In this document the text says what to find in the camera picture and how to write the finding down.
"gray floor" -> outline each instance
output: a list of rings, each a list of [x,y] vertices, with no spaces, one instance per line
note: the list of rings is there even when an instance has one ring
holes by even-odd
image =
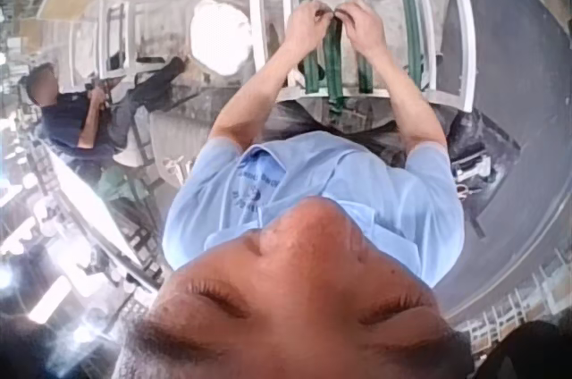
[[[478,69],[475,107],[515,139],[522,151],[478,217],[485,239],[479,240],[468,225],[463,254],[436,289],[443,311],[455,322],[496,302],[538,270],[542,253],[553,252],[554,240],[570,237],[569,203],[559,211],[564,195],[570,192],[572,169],[569,39],[538,0],[472,3]],[[451,0],[439,78],[446,91],[458,88],[460,74],[456,12]],[[485,294],[543,232],[534,254]],[[483,296],[467,304],[479,295]]]

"light blue shirt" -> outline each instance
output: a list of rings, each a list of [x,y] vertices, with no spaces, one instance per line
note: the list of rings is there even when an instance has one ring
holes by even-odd
[[[429,286],[455,264],[463,209],[445,149],[419,144],[405,169],[318,131],[253,145],[209,140],[172,203],[163,249],[177,269],[207,249],[262,228],[302,198],[336,201],[382,252]]]

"dark shirt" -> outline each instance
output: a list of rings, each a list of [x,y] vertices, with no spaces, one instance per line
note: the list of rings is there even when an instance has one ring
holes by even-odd
[[[115,148],[107,134],[105,115],[100,115],[94,147],[79,148],[80,134],[89,110],[87,92],[58,95],[57,103],[42,107],[42,120],[49,139],[69,156],[96,160],[111,158]]]

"green strap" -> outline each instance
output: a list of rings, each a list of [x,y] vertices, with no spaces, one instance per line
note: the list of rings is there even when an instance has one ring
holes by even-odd
[[[403,0],[403,10],[408,32],[409,77],[421,88],[421,45],[415,0]]]
[[[304,80],[306,81],[306,93],[318,92],[318,53],[316,50],[304,57]]]
[[[325,79],[332,114],[341,114],[345,103],[341,85],[341,27],[341,20],[333,17],[324,37]]]
[[[363,55],[357,55],[357,78],[359,81],[359,91],[361,93],[372,93],[374,91],[374,73],[372,66]]]

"closed eye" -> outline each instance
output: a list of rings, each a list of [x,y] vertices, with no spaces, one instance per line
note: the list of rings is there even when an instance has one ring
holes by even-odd
[[[191,291],[197,296],[209,300],[230,317],[246,319],[250,316],[250,313],[229,293],[221,291],[217,282],[193,282]]]
[[[238,319],[246,319],[249,317],[248,312],[232,304],[232,302],[219,294],[213,292],[201,292],[198,293],[198,296],[209,299],[228,316],[232,316]]]
[[[405,298],[396,298],[384,301],[381,305],[370,308],[367,313],[359,319],[362,325],[375,325],[399,315],[406,310],[423,306],[421,298],[412,299],[408,296]]]

